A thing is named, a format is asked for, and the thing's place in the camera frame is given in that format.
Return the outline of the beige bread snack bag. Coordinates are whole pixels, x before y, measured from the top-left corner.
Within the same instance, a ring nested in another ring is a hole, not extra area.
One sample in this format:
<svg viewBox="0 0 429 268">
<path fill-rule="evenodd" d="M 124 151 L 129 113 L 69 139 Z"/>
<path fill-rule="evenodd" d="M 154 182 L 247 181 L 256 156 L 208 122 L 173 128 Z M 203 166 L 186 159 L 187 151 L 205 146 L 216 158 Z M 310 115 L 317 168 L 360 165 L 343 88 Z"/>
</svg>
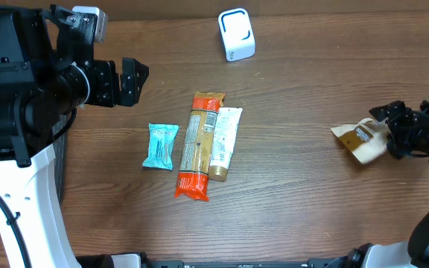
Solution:
<svg viewBox="0 0 429 268">
<path fill-rule="evenodd" d="M 387 151 L 389 129 L 383 121 L 364 118 L 357 124 L 332 127 L 331 132 L 362 165 Z"/>
</svg>

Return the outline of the light blue snack packet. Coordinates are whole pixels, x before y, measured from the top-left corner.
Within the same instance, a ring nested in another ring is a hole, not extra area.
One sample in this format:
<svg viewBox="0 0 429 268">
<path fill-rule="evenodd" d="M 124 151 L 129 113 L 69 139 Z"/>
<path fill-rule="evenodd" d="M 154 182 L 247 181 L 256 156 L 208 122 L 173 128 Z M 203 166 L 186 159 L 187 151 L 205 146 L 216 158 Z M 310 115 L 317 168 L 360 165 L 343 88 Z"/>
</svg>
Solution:
<svg viewBox="0 0 429 268">
<path fill-rule="evenodd" d="M 178 125 L 149 124 L 150 138 L 147 158 L 142 163 L 144 168 L 173 169 L 171 155 L 178 131 Z"/>
</svg>

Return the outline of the white cream tube brown cap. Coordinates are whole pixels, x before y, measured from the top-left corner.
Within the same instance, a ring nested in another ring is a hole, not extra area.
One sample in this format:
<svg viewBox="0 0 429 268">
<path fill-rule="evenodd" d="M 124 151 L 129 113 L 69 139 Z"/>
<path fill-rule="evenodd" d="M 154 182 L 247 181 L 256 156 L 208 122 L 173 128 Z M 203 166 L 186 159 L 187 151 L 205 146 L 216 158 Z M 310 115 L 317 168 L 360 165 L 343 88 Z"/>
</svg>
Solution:
<svg viewBox="0 0 429 268">
<path fill-rule="evenodd" d="M 224 182 L 227 179 L 242 112 L 242 108 L 220 108 L 212 143 L 210 180 Z"/>
</svg>

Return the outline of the orange spaghetti pack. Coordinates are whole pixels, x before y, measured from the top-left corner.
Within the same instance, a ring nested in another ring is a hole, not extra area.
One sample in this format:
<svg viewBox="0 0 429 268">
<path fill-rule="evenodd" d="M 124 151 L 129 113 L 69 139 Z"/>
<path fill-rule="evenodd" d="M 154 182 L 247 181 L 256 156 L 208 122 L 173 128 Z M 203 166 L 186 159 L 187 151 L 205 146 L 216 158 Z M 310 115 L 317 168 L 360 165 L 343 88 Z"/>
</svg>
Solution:
<svg viewBox="0 0 429 268">
<path fill-rule="evenodd" d="M 196 92 L 185 132 L 174 196 L 208 201 L 209 167 L 215 125 L 225 94 Z"/>
</svg>

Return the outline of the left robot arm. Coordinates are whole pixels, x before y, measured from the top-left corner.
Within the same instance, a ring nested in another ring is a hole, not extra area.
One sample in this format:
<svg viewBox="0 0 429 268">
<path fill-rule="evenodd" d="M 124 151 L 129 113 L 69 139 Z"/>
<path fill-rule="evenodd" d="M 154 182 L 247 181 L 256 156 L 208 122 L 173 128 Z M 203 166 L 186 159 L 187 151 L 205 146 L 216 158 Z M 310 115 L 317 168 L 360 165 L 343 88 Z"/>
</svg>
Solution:
<svg viewBox="0 0 429 268">
<path fill-rule="evenodd" d="M 60 118 L 74 121 L 85 104 L 134 106 L 149 75 L 133 58 L 121 71 L 94 58 L 107 20 L 97 7 L 0 6 L 0 235 L 12 267 L 148 265 L 136 252 L 76 256 L 57 196 Z"/>
</svg>

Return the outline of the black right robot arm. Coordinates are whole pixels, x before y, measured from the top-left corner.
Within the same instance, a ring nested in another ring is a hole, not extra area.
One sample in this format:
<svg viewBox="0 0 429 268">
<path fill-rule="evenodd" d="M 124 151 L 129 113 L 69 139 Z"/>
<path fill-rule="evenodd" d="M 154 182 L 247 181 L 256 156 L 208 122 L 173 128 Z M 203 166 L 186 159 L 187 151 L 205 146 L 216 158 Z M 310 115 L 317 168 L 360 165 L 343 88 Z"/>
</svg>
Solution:
<svg viewBox="0 0 429 268">
<path fill-rule="evenodd" d="M 362 164 L 382 153 L 396 159 L 429 160 L 429 101 L 415 111 L 400 100 L 370 109 L 370 116 L 357 124 L 333 127 L 331 131 Z M 394 268 L 429 267 L 429 212 L 407 242 L 388 246 L 364 244 L 348 255 L 328 263 L 329 267 Z"/>
</svg>

